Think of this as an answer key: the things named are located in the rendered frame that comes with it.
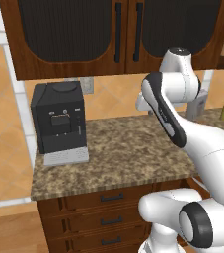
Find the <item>brown drawer front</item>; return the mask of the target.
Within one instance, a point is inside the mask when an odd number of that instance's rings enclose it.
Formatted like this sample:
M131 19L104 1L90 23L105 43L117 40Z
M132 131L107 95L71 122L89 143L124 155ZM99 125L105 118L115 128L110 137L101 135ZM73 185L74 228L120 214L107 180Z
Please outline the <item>brown drawer front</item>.
M64 207L68 210L85 209L92 207L100 207L110 204L120 204L130 201L136 201L145 194L150 193L152 185L141 185L114 190L107 190L95 193L82 194L77 196L69 196L63 198ZM109 202L101 202L100 196L111 197L123 193L123 199Z
M117 239L117 237L120 236L121 237L120 243L123 243L123 242L132 241L134 239L140 239L144 236L144 233L145 233L144 224L129 226L125 228L119 228L116 230L102 231L99 233L93 233L90 235L84 235L81 237L73 238L72 247L74 251L78 251L78 250L89 250L89 249L105 247L105 246L113 246L113 245L118 245L119 243L103 246L101 243L101 240L102 239L105 239L105 240Z
M123 222L101 226L102 218L104 220L111 220L117 219L120 215L123 218ZM63 227L67 231L76 232L126 224L135 221L141 221L141 217L138 213L137 206L131 206L122 209L108 209L67 217L63 222Z

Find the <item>pale grey canister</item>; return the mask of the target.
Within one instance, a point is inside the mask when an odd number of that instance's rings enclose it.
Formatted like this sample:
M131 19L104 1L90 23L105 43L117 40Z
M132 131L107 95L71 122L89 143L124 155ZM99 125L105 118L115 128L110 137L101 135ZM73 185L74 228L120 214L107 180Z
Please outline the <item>pale grey canister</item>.
M202 89L195 100L187 104L186 118L190 121L194 121L197 117L203 114L208 92Z

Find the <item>grey wall socket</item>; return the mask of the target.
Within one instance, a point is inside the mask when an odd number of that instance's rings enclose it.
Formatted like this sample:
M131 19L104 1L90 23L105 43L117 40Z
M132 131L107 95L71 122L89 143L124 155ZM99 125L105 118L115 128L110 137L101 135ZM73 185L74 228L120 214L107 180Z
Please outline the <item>grey wall socket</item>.
M93 77L81 77L80 84L84 95L94 93L94 78Z

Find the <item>brown base cupboard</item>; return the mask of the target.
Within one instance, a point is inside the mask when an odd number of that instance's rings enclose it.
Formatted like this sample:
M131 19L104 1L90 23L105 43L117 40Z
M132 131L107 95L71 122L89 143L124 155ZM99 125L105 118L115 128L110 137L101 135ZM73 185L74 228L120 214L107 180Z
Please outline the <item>brown base cupboard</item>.
M209 194L206 192L206 190L204 190L201 186L198 185L198 181L199 181L198 178L194 179L187 178L187 179L166 181L162 183L154 183L152 184L151 192L159 192L179 188L192 188L198 190L203 198L205 199L208 198ZM67 217L108 209L112 210L122 209L131 206L137 206L138 210L138 201L140 198L136 201L130 201L120 204L110 204L100 207L76 209L76 210L66 209L64 207L63 198L64 197L42 200L37 203L49 253L137 253L141 243L148 237L150 233L151 224L143 221L142 218L141 221L135 221L120 225L113 225L104 228L76 231L76 232L67 231L63 227L63 222ZM119 243L118 245L99 247L89 250L78 250L78 251L73 250L72 239L75 237L81 237L84 235L90 235L102 231L116 230L119 228L125 228L139 224L145 225L144 236L140 239L134 239L132 241Z

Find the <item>white window frame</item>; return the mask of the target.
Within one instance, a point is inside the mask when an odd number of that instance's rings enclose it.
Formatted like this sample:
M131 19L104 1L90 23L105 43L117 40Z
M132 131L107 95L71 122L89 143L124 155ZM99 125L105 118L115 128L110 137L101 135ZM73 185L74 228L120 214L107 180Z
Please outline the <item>white window frame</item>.
M0 208L31 200L36 148L26 83L16 78L0 10Z

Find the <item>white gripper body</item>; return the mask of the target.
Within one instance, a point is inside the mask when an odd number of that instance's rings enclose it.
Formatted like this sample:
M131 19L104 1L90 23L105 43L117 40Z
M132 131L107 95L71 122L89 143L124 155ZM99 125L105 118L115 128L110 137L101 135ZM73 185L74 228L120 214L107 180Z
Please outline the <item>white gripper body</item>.
M148 105L148 103L145 101L142 93L139 93L138 96L137 96L137 100L135 102L135 108L138 110L138 111L145 111L147 112L149 115L153 115L154 112L153 110L151 109L151 107Z

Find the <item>black coffee machine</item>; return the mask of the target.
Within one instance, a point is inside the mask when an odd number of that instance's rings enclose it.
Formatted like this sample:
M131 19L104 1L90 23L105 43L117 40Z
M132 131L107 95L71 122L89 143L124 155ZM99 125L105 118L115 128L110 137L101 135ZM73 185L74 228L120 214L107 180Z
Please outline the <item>black coffee machine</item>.
M44 166L89 161L85 105L79 81L37 84L31 111Z

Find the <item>brown cupboard door dark panel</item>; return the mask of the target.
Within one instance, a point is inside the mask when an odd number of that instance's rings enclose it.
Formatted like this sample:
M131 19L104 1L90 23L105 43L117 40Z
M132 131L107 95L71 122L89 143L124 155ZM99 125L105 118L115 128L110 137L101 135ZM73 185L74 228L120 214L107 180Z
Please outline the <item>brown cupboard door dark panel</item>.
M143 3L139 61L133 61L136 3ZM159 69L173 47L192 54L195 70L217 67L224 43L224 0L128 0L125 69L147 73Z
M115 3L121 3L120 62ZM127 0L0 0L19 80L122 74Z

